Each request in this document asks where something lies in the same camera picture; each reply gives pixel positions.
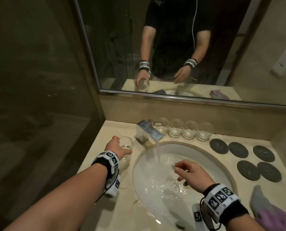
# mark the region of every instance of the black cord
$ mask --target black cord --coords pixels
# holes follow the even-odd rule
[[[118,177],[119,172],[120,172],[120,170],[118,169],[118,171],[117,171],[117,176],[116,176],[114,182],[117,180],[117,177]],[[96,201],[95,203],[97,203],[98,200],[114,185],[114,182],[110,185],[110,187],[109,187],[108,189],[106,189],[106,190],[102,193],[102,195],[100,195],[100,197],[97,199],[97,201]]]
[[[200,212],[201,212],[201,215],[202,215],[203,221],[205,222],[205,224],[206,224],[207,228],[208,228],[210,231],[217,231],[217,230],[219,230],[219,229],[221,228],[221,225],[222,225],[222,224],[220,224],[220,226],[219,226],[217,229],[211,229],[211,228],[207,225],[207,223],[206,223],[206,221],[205,221],[205,218],[204,218],[204,216],[203,216],[203,212],[202,212],[201,204],[202,204],[202,201],[203,201],[203,199],[204,199],[204,198],[205,198],[205,197],[203,197],[203,198],[201,199],[201,201],[200,201]]]

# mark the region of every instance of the t-shirt sleeve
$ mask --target t-shirt sleeve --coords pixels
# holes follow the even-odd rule
[[[157,29],[159,27],[159,22],[160,22],[159,13],[160,13],[160,7],[157,6],[157,4],[153,0],[151,0],[146,11],[144,26],[150,26],[153,27],[154,29]]]
[[[197,32],[212,29],[212,20],[210,15],[212,0],[201,0],[197,6]]]

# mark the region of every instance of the drinking glass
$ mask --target drinking glass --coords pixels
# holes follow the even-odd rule
[[[187,140],[193,140],[198,128],[198,124],[195,121],[186,121],[184,124],[184,130],[182,136]]]
[[[213,134],[213,125],[208,122],[204,122],[200,124],[196,137],[198,140],[204,142],[204,141],[209,140],[212,134]]]
[[[133,141],[129,137],[122,136],[118,139],[120,142],[120,146],[124,149],[130,149],[133,150]],[[128,158],[130,155],[125,155],[123,159]]]
[[[140,92],[147,92],[148,89],[149,89],[149,86],[147,84],[147,80],[146,79],[143,79],[139,82],[139,86],[138,86],[138,89]]]
[[[166,135],[168,132],[168,120],[166,118],[158,118],[155,121],[155,128],[157,131],[159,131],[161,134]]]
[[[182,120],[180,119],[171,120],[168,135],[173,138],[178,138],[182,133],[183,126],[184,123]]]

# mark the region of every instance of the white cable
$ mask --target white cable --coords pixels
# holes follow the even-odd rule
[[[195,40],[194,40],[194,34],[193,34],[193,26],[194,26],[194,21],[195,21],[195,17],[196,17],[196,12],[197,12],[197,0],[196,0],[196,9],[195,9],[195,15],[194,15],[194,19],[193,19],[193,23],[192,23],[192,37],[193,37],[193,45],[194,45],[194,50],[195,50]]]

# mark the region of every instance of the person's left hand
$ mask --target person's left hand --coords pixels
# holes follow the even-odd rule
[[[113,151],[117,155],[118,159],[121,160],[125,155],[130,155],[132,150],[122,148],[118,139],[119,137],[113,136],[105,146],[105,151]]]
[[[186,81],[191,74],[191,67],[186,65],[182,67],[175,75],[174,75],[174,83],[181,83]]]

